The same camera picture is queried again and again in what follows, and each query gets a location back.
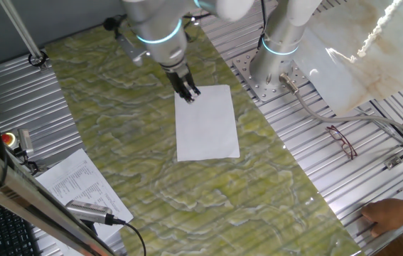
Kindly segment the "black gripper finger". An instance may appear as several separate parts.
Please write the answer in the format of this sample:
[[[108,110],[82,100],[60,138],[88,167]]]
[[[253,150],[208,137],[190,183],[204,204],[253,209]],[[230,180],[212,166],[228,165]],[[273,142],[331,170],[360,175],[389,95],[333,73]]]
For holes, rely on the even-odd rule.
[[[188,104],[191,104],[193,102],[193,96],[189,90],[183,89],[178,92],[178,95],[180,98],[185,100]]]
[[[187,84],[188,91],[192,98],[196,98],[200,95],[200,90],[192,82],[187,82]]]

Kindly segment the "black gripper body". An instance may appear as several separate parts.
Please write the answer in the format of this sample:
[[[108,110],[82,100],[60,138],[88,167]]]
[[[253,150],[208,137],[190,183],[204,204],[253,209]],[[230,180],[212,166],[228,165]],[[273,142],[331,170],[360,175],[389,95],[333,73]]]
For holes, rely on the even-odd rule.
[[[181,62],[176,65],[165,65],[163,70],[177,93],[194,91],[193,76],[187,62]]]

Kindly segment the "person's right hand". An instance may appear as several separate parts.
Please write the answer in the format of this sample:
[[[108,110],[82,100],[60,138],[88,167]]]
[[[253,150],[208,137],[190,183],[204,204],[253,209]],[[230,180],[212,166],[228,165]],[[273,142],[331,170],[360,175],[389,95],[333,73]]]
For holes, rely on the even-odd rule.
[[[403,200],[385,199],[370,203],[362,208],[361,214],[374,223],[370,232],[376,238],[403,226]]]

